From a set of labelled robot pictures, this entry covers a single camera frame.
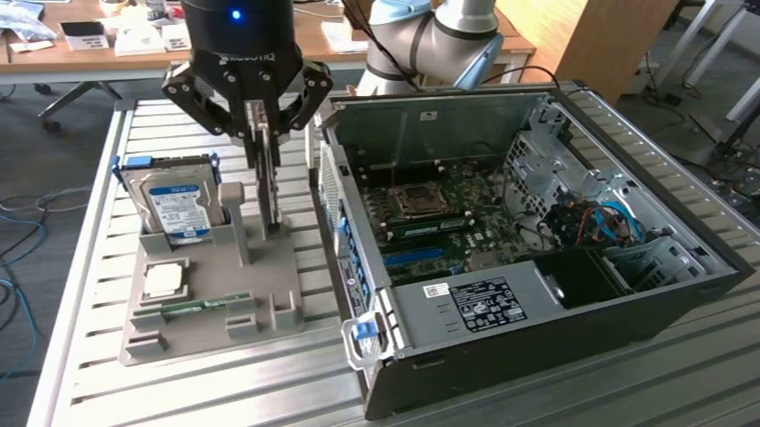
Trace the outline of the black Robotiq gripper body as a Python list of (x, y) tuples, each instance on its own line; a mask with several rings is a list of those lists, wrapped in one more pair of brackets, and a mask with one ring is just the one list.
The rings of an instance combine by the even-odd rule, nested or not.
[(177, 90), (204, 82), (226, 98), (280, 97), (308, 87), (290, 1), (184, 1), (192, 41)]

